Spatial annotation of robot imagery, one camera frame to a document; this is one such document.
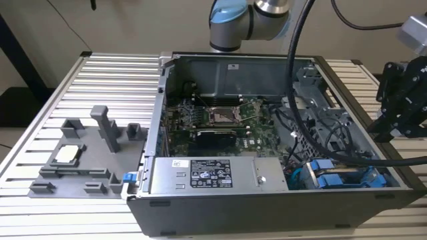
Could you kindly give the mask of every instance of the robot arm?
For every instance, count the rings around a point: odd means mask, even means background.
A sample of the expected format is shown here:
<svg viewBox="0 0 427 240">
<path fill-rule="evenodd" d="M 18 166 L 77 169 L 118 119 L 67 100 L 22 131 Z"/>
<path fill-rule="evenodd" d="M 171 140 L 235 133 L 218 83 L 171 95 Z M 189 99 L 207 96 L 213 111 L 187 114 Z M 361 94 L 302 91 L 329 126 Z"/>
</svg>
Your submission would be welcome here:
<svg viewBox="0 0 427 240">
<path fill-rule="evenodd" d="M 427 16 L 412 16 L 398 38 L 420 55 L 410 63 L 386 63 L 377 101 L 381 116 L 369 126 L 376 141 L 390 142 L 394 137 L 426 138 L 427 128 Z"/>
<path fill-rule="evenodd" d="M 217 0 L 210 14 L 213 52 L 235 52 L 243 40 L 271 40 L 289 28 L 289 0 Z"/>
</svg>

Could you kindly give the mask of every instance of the blue latch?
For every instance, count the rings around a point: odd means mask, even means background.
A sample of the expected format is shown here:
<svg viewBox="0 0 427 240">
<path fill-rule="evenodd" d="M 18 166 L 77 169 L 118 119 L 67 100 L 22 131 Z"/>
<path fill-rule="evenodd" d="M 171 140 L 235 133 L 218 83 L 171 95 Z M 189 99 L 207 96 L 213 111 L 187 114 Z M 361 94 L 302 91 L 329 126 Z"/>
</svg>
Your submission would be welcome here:
<svg viewBox="0 0 427 240">
<path fill-rule="evenodd" d="M 129 184 L 137 183 L 137 173 L 126 173 L 123 174 L 123 182 Z"/>
</svg>

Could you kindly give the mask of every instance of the open computer chassis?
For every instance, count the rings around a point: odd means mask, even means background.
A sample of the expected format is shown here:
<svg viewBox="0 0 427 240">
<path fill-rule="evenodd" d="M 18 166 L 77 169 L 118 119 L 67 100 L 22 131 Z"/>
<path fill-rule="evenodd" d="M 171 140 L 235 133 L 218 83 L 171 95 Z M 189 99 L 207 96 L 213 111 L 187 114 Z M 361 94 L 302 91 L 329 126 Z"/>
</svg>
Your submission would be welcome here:
<svg viewBox="0 0 427 240">
<path fill-rule="evenodd" d="M 127 186 L 146 235 L 356 228 L 426 194 L 410 167 L 348 165 L 310 146 L 284 94 L 286 56 L 175 52 L 161 61 L 145 166 Z M 373 120 L 326 60 L 300 56 L 294 73 L 320 143 L 344 155 L 401 159 L 373 141 Z"/>
</svg>

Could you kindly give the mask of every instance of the gray 3d printed holder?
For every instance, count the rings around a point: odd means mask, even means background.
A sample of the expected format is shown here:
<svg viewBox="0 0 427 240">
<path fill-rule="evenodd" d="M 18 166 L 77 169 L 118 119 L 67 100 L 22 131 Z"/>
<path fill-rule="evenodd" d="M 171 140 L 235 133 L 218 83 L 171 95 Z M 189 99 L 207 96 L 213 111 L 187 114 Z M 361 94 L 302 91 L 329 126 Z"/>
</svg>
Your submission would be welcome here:
<svg viewBox="0 0 427 240">
<path fill-rule="evenodd" d="M 139 123 L 118 127 L 107 113 L 107 106 L 94 106 L 99 127 L 85 127 L 78 118 L 65 121 L 63 137 L 30 186 L 31 198 L 121 199 L 122 177 L 139 168 L 147 129 Z"/>
</svg>

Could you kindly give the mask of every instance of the motherboard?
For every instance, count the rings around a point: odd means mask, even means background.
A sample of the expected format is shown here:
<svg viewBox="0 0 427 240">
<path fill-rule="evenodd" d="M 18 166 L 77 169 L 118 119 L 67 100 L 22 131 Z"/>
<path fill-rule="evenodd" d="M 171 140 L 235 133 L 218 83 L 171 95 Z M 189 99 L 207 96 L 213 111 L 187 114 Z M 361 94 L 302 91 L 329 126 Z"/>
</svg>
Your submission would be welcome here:
<svg viewBox="0 0 427 240">
<path fill-rule="evenodd" d="M 171 157 L 284 158 L 288 155 L 265 100 L 241 98 L 239 103 L 238 106 L 198 106 L 191 99 L 183 99 L 169 107 Z"/>
</svg>

